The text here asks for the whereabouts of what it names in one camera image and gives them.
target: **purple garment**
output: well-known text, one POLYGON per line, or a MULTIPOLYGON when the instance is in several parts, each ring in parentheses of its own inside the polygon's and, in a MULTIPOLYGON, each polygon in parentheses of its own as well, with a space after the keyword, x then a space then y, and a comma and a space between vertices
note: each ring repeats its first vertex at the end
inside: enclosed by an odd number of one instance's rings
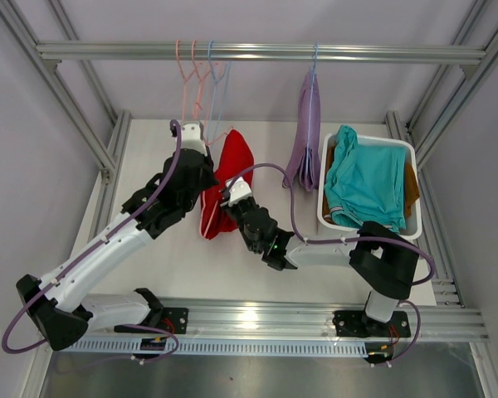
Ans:
MULTIPOLYGON (((311 192, 319 187, 319 174, 321 163, 319 160, 319 135, 321 128, 321 102, 319 97, 319 85, 317 75, 314 78, 314 91, 312 93, 311 106, 311 129, 310 140, 308 138, 308 123, 310 115, 310 89, 312 84, 312 73, 306 73, 305 81, 300 88, 299 113, 297 121, 297 134, 295 144, 291 152, 290 162, 286 168, 286 174, 290 181, 294 181, 295 175, 299 174, 299 182, 306 191, 311 192)), ((288 182, 284 178, 282 186, 287 187, 288 182)))

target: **brown cloth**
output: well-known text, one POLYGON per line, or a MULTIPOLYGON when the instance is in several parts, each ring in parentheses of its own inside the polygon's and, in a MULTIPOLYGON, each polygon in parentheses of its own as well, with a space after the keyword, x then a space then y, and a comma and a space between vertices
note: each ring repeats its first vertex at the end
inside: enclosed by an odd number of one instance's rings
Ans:
MULTIPOLYGON (((332 167, 332 163, 334 162, 334 151, 335 151, 336 145, 333 147, 328 148, 326 151, 326 163, 325 163, 325 181, 326 181, 326 173, 330 170, 332 167)), ((332 215, 330 214, 330 207, 329 203, 326 201, 326 195, 325 192, 323 192, 323 218, 325 219, 326 222, 332 225, 336 225, 335 222, 332 220, 332 215)))
POLYGON ((417 178, 411 163, 404 164, 404 218, 412 215, 412 204, 421 197, 418 191, 417 178))

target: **teal shirt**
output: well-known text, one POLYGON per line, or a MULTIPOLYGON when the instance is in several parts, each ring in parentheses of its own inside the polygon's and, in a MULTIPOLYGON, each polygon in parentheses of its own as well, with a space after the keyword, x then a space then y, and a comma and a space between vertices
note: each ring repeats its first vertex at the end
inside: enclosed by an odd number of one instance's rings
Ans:
POLYGON ((376 221, 393 232, 406 228, 404 163, 406 148, 359 145, 354 129, 341 126, 325 195, 332 220, 360 228, 376 221))

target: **red cloth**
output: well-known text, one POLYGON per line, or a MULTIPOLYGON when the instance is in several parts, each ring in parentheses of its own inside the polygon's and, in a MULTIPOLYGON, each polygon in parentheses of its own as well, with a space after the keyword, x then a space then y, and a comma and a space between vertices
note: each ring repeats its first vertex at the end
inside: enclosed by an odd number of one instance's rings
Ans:
MULTIPOLYGON (((222 200, 220 191, 225 188, 225 182, 235 177, 242 170, 255 164, 252 152, 247 146, 246 140, 235 129, 225 138, 222 156, 219 160, 214 175, 219 185, 202 192, 201 198, 201 223, 199 230, 201 236, 213 239, 220 232, 234 231, 237 226, 227 213, 219 206, 222 200)), ((243 179, 252 184, 252 172, 248 172, 243 179)))

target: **white plastic bin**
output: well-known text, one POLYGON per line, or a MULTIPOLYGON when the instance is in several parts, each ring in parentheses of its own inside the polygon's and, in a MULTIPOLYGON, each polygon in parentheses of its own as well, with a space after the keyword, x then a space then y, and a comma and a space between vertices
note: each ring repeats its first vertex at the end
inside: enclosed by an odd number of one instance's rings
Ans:
MULTIPOLYGON (((357 229, 348 228, 346 226, 335 226, 330 224, 323 218, 323 195, 325 194, 325 178, 326 178, 326 154, 329 150, 330 140, 335 140, 335 135, 337 133, 330 133, 325 137, 323 143, 323 156, 321 162, 321 173, 319 180, 319 196, 317 200, 317 220, 319 221, 317 232, 318 235, 329 235, 329 236, 348 236, 353 235, 357 229)), ((358 135, 358 144, 360 145, 378 145, 386 147, 405 147, 406 148, 406 162, 409 162, 413 166, 413 171, 415 172, 415 177, 417 176, 417 163, 415 161, 415 151, 413 147, 404 141, 398 139, 390 138, 376 138, 368 137, 364 135, 358 135)), ((406 229, 400 231, 399 235, 406 240, 416 240, 422 234, 422 222, 421 222, 421 200, 418 199, 412 205, 412 215, 406 219, 406 229)))

